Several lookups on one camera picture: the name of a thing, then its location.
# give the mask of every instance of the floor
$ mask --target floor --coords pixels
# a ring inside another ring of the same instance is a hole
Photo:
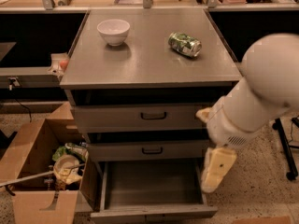
[[[17,105],[9,109],[0,106],[0,129],[6,136],[30,121],[28,110]],[[56,105],[44,105],[35,109],[32,120],[45,118]],[[281,120],[288,139],[299,141],[299,130],[292,125],[291,118],[297,116],[290,112]],[[250,217],[289,216],[292,224],[299,224],[299,178],[289,181],[286,178],[287,162],[278,137],[272,129],[273,121],[264,125],[257,138],[239,151],[238,159],[225,177],[221,186],[208,194],[207,202],[218,206],[218,213],[211,219],[185,220],[183,224],[231,224],[234,220]],[[299,149],[292,154],[298,163]],[[14,223],[11,212],[12,203],[5,192],[0,192],[0,223]],[[93,223],[88,214],[76,214],[74,223]]]

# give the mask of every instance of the drawer handle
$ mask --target drawer handle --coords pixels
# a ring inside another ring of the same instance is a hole
[[[142,153],[145,155],[155,155],[155,154],[162,154],[163,148],[154,148],[154,149],[145,149],[142,147]]]
[[[140,117],[144,120],[155,120],[155,119],[166,119],[167,117],[167,113],[163,112],[163,113],[141,113]]]

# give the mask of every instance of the empty drawer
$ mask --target empty drawer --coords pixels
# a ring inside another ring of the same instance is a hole
[[[133,161],[204,157],[210,140],[206,129],[100,133],[87,149],[92,161]]]
[[[199,188],[198,160],[106,162],[95,223],[174,221],[212,217]]]
[[[204,105],[75,106],[72,110],[81,133],[181,130],[201,128],[195,117]]]

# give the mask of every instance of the bowl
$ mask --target bowl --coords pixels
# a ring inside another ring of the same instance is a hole
[[[97,25],[97,31],[110,46],[119,46],[127,38],[130,24],[119,19],[106,20]]]

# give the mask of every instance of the soda can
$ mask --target soda can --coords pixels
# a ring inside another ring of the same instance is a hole
[[[197,57],[202,48],[202,43],[199,40],[178,32],[174,32],[169,36],[168,44],[178,53],[188,57]]]

